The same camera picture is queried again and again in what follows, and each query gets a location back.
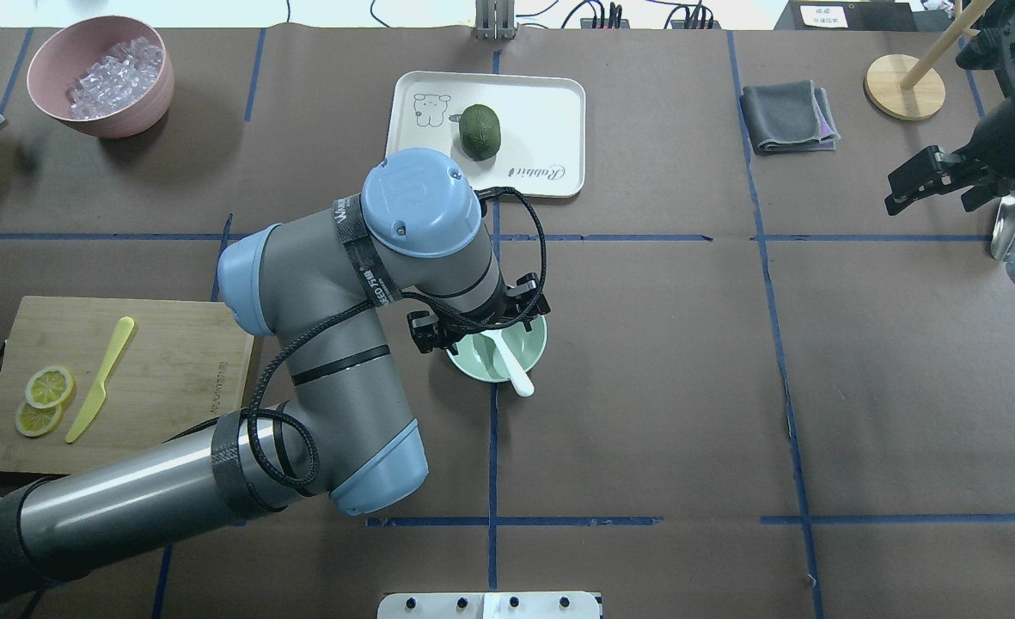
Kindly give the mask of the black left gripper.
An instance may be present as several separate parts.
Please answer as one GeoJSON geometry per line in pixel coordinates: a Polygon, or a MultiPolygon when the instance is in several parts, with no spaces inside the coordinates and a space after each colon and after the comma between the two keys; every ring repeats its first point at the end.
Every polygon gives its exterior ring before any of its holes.
{"type": "Polygon", "coordinates": [[[530,272],[514,286],[500,285],[484,310],[469,313],[452,310],[429,295],[408,292],[408,299],[428,306],[407,314],[410,338],[424,355],[437,349],[456,355],[457,345],[469,334],[503,332],[516,326],[525,334],[534,333],[532,324],[551,312],[545,295],[546,281],[546,272],[530,272]]]}

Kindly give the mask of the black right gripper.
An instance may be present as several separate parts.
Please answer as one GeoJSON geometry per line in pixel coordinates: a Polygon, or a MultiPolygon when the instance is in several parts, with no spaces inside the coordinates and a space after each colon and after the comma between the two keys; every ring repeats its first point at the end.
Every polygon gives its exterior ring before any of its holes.
{"type": "Polygon", "coordinates": [[[1015,152],[1010,149],[983,149],[964,146],[946,151],[927,146],[903,165],[889,173],[890,193],[884,199],[890,216],[899,215],[915,201],[935,193],[960,196],[963,210],[977,211],[992,199],[1002,199],[1015,191],[1015,152]]]}

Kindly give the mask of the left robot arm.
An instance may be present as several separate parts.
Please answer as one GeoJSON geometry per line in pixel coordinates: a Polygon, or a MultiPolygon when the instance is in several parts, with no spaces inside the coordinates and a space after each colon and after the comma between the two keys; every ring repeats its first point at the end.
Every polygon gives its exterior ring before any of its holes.
{"type": "Polygon", "coordinates": [[[377,310],[401,299],[423,352],[549,313],[545,272],[504,282],[485,203],[459,163],[389,154],[359,193],[230,244],[217,282],[236,324],[279,352],[240,410],[125,461],[0,498],[0,616],[24,595],[326,494],[345,514],[391,506],[428,474],[377,310]]]}

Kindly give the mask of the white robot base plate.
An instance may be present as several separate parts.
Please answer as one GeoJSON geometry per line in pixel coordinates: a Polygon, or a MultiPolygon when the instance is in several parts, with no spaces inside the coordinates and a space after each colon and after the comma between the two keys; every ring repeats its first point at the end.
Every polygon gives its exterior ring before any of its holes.
{"type": "Polygon", "coordinates": [[[602,618],[602,596],[588,591],[397,592],[377,618],[602,618]]]}

